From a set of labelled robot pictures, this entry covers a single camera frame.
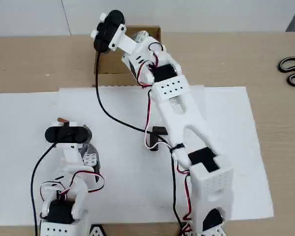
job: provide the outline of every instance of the cardboard box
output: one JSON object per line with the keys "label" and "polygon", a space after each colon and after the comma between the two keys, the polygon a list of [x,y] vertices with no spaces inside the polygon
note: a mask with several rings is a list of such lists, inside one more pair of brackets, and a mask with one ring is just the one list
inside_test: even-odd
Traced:
{"label": "cardboard box", "polygon": [[[132,36],[139,31],[147,31],[153,38],[161,42],[161,28],[159,26],[127,26],[126,35]],[[115,52],[109,52],[108,54],[101,54],[99,74],[129,74],[129,69],[121,61],[124,52],[121,49],[117,49]]]}

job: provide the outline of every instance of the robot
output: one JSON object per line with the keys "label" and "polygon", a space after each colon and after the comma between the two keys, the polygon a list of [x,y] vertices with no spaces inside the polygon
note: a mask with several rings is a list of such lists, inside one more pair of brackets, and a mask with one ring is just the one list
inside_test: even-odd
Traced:
{"label": "robot", "polygon": [[[192,186],[190,212],[183,218],[185,224],[181,233],[194,236],[224,236],[222,226],[231,218],[234,198],[233,167],[198,110],[181,66],[167,53],[165,45],[149,36],[146,31],[128,37],[125,34],[126,30],[123,14],[113,10],[108,15],[103,13],[100,16],[100,23],[97,30],[91,33],[91,37],[94,38],[94,48],[97,53],[108,53],[117,48],[123,50],[125,53],[121,60],[129,68],[137,83],[142,88],[150,87],[151,89],[149,96],[156,104],[165,127],[154,127],[149,133],[168,135],[172,157],[184,168],[184,171],[179,172],[190,176]],[[173,104],[178,105],[180,110],[175,110]],[[57,123],[52,129],[59,129],[59,125],[60,128],[64,126],[76,128],[75,123],[65,122]],[[186,128],[191,129],[203,140],[206,147],[187,153],[188,143],[184,141]],[[52,136],[58,134],[56,136],[59,139],[69,133],[70,131],[64,133],[59,130],[52,131]],[[56,141],[55,138],[47,140],[51,143]],[[95,169],[94,166],[86,164],[86,158],[89,160],[89,156],[81,155],[77,148],[77,145],[82,143],[87,147],[89,145],[87,140],[85,136],[84,140],[76,139],[76,142],[72,142],[70,139],[66,140],[67,143],[59,144],[64,150],[64,156],[69,165],[58,170],[57,176],[65,171],[62,176],[71,181],[64,183],[63,188],[60,185],[50,186],[49,189],[47,188],[49,193],[43,193],[45,201],[42,217],[45,219],[41,223],[41,236],[53,235],[52,232],[49,233],[48,228],[49,230],[66,228],[67,235],[89,234],[87,211],[83,209],[82,202],[90,189],[98,189],[97,184],[101,175],[99,168]],[[150,136],[151,150],[157,150],[159,143],[155,135]],[[89,175],[79,176],[76,181],[73,181],[73,176],[78,171],[89,172]],[[76,189],[73,189],[72,183],[76,185]],[[72,189],[67,192],[66,197],[64,193],[68,188]],[[64,201],[64,198],[71,199],[70,207],[65,208],[61,204],[59,206],[60,200]],[[50,217],[52,214],[59,215],[60,211],[66,212],[67,215],[71,214],[70,221],[59,219],[55,221]],[[104,232],[96,226],[90,234],[104,235]]]}

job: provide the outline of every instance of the black cable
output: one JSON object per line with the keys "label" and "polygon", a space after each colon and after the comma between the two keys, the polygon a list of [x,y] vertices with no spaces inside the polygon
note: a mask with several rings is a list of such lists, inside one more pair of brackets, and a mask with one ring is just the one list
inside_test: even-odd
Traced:
{"label": "black cable", "polygon": [[40,164],[40,162],[44,159],[44,157],[51,151],[51,149],[53,149],[55,146],[57,145],[57,143],[53,143],[48,149],[47,151],[45,151],[45,153],[39,158],[38,162],[36,163],[34,170],[31,174],[31,180],[30,180],[30,198],[31,198],[31,204],[33,207],[33,213],[34,213],[34,226],[35,226],[35,236],[38,236],[38,226],[37,226],[37,218],[36,218],[36,208],[35,208],[35,201],[34,201],[34,194],[33,194],[33,182],[34,182],[34,176],[35,176],[35,172],[37,170],[38,165]]}
{"label": "black cable", "polygon": [[[99,103],[99,106],[101,107],[101,109],[103,110],[103,112],[111,119],[113,119],[114,121],[122,124],[122,125],[125,125],[131,129],[134,129],[134,130],[137,130],[137,131],[140,131],[142,133],[145,133],[145,130],[143,129],[140,129],[138,127],[135,127],[131,124],[128,124],[122,120],[119,120],[115,117],[113,117],[111,114],[109,114],[106,109],[104,108],[103,104],[102,104],[102,101],[100,100],[100,96],[99,96],[99,91],[98,91],[98,69],[99,69],[99,58],[100,58],[100,53],[97,52],[97,55],[96,55],[96,66],[95,66],[95,90],[96,90],[96,95],[97,95],[97,100],[98,100],[98,103]],[[168,144],[168,142],[163,138],[161,137],[160,135],[158,134],[155,134],[151,131],[147,131],[148,134],[151,134],[151,135],[155,135],[157,138],[159,138],[161,141],[165,142]],[[171,155],[171,160],[172,160],[172,176],[173,176],[173,211],[174,211],[174,214],[175,214],[175,217],[177,219],[177,222],[179,224],[179,227],[180,227],[180,231],[179,231],[179,235],[181,235],[182,233],[182,222],[178,216],[178,213],[176,211],[176,175],[175,175],[175,165],[174,165],[174,159],[173,159],[173,156]]]}

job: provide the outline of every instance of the red wire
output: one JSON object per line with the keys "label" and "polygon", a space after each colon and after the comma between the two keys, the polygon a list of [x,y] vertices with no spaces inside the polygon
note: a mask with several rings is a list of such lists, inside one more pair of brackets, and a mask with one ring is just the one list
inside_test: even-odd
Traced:
{"label": "red wire", "polygon": [[188,213],[186,213],[183,216],[183,220],[191,220],[189,215],[191,214],[191,201],[190,201],[190,195],[189,195],[189,189],[188,189],[188,184],[187,184],[187,177],[190,176],[190,174],[187,174],[185,177],[185,192],[186,192],[186,197],[187,197],[187,202],[188,202]]}
{"label": "red wire", "polygon": [[142,67],[143,67],[143,65],[144,65],[146,62],[148,62],[148,60],[143,61],[142,64],[140,65],[139,70],[138,70],[138,74],[137,74],[137,78],[136,78],[138,84],[139,84],[142,88],[146,88],[146,87],[150,87],[150,86],[152,86],[152,85],[148,85],[148,84],[144,84],[144,83],[139,82],[139,77],[140,77],[140,73],[141,73]]}
{"label": "red wire", "polygon": [[[77,171],[76,173],[74,173],[74,175],[73,175],[73,177],[72,177],[72,179],[71,179],[71,182],[70,182],[69,188],[70,188],[70,187],[72,186],[72,184],[73,184],[74,177],[75,177],[77,174],[79,174],[79,173],[96,174],[96,175],[99,175],[99,176],[101,176],[102,178],[104,178],[101,174],[98,174],[98,173],[95,173],[95,172],[92,172],[92,171]],[[104,185],[101,186],[101,187],[98,188],[98,189],[90,190],[90,191],[88,191],[88,192],[89,192],[89,193],[97,192],[97,191],[101,190],[103,187],[104,187]],[[66,191],[63,191],[63,192],[61,193],[61,195],[66,194],[67,192],[69,192],[69,190],[70,190],[70,189],[68,189],[68,190],[66,190]]]}
{"label": "red wire", "polygon": [[191,214],[191,201],[190,201],[190,194],[189,194],[189,189],[188,189],[188,183],[187,183],[187,177],[190,176],[190,172],[188,170],[181,171],[179,169],[179,164],[177,163],[177,171],[185,176],[185,181],[184,181],[184,187],[185,187],[185,193],[186,193],[186,198],[188,202],[188,212],[183,216],[183,220],[191,220],[189,215]]}
{"label": "red wire", "polygon": [[179,165],[178,165],[178,163],[177,163],[177,171],[180,173],[180,174],[189,174],[189,171],[188,170],[184,170],[184,171],[181,171],[180,169],[179,169]]}
{"label": "red wire", "polygon": [[153,52],[153,55],[155,56],[155,64],[154,64],[154,66],[157,67],[158,66],[158,56],[155,54],[155,52]]}

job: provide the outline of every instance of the black part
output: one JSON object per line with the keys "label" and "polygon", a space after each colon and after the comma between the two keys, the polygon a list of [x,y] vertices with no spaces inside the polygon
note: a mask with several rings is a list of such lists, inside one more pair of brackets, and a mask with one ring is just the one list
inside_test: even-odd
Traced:
{"label": "black part", "polygon": [[94,229],[94,227],[99,227],[100,230],[101,230],[101,232],[103,233],[103,236],[107,236],[107,234],[106,234],[106,232],[105,232],[105,230],[104,230],[104,228],[103,228],[102,225],[95,225],[95,224],[92,224],[92,225],[90,226],[89,233],[92,232],[92,230]]}
{"label": "black part", "polygon": [[218,209],[211,210],[203,221],[203,231],[209,230],[223,223],[223,218]]}
{"label": "black part", "polygon": [[[95,173],[100,174],[100,172],[99,172],[99,170],[100,170],[99,159],[97,159],[96,165],[93,166],[93,170],[94,170]],[[95,176],[95,180],[96,180],[96,182],[98,182],[99,176]]]}
{"label": "black part", "polygon": [[154,82],[160,82],[177,76],[177,73],[171,64],[152,67],[150,70],[154,76]]}
{"label": "black part", "polygon": [[65,200],[53,200],[49,206],[49,213],[44,218],[48,222],[60,224],[72,224],[74,219],[71,211],[74,202]]}
{"label": "black part", "polygon": [[[153,126],[152,132],[154,134],[158,134],[158,135],[168,135],[166,128],[163,127],[163,126]],[[158,142],[158,137],[156,137],[153,134],[150,134],[150,136],[149,136],[149,146],[151,147],[154,144],[156,144],[157,142]],[[156,145],[154,148],[152,148],[150,150],[151,151],[158,151],[158,145]]]}
{"label": "black part", "polygon": [[208,147],[191,152],[188,154],[188,157],[192,165],[202,163],[208,172],[213,172],[219,169],[218,165],[214,161],[215,154]]}
{"label": "black part", "polygon": [[132,75],[134,76],[134,78],[137,79],[137,74],[136,74],[136,71],[135,71],[134,66],[131,63],[131,61],[129,61],[129,65],[130,65],[130,70],[131,70]]}
{"label": "black part", "polygon": [[81,126],[52,126],[46,130],[45,138],[49,143],[82,144],[91,139],[91,133]]}
{"label": "black part", "polygon": [[97,36],[94,40],[94,48],[99,53],[109,52],[109,44],[112,41],[120,24],[125,23],[123,14],[118,10],[112,10],[104,22],[97,25]]}

